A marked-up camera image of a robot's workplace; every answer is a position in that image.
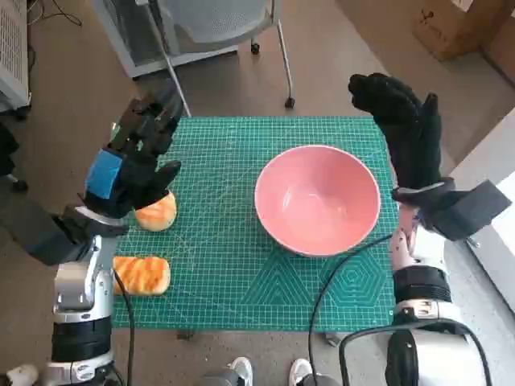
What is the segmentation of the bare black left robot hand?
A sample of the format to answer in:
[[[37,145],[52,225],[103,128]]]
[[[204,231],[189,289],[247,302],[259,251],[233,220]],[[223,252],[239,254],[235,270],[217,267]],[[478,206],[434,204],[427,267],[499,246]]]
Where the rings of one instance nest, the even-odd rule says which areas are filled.
[[[170,148],[182,114],[183,101],[172,84],[134,98],[89,168],[84,205],[121,219],[164,198],[181,162],[158,167],[158,160]]]

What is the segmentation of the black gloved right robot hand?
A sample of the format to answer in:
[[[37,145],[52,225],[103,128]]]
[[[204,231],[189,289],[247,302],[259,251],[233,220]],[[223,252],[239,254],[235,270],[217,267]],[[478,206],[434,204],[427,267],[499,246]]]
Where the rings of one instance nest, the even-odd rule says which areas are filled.
[[[348,90],[353,106],[369,113],[385,136],[398,186],[419,190],[437,183],[442,118],[436,94],[421,101],[410,86],[382,73],[354,74]]]

